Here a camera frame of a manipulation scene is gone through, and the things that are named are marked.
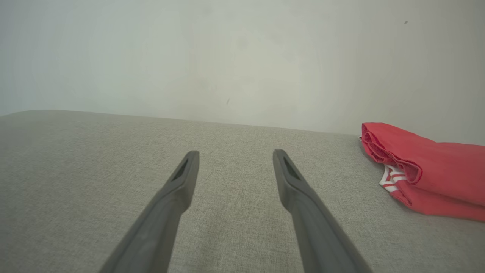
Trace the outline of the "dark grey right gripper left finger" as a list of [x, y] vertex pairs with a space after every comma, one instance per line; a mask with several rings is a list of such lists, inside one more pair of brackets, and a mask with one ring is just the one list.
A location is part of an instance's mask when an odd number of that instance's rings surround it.
[[182, 214], [192, 203], [198, 151], [189, 151], [102, 266], [102, 273], [166, 273]]

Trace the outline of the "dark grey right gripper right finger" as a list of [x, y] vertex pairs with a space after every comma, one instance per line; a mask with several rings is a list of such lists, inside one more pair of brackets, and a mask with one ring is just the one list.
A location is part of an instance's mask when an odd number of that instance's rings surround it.
[[280, 201], [291, 214], [306, 273], [370, 273], [371, 268], [288, 154], [272, 154]]

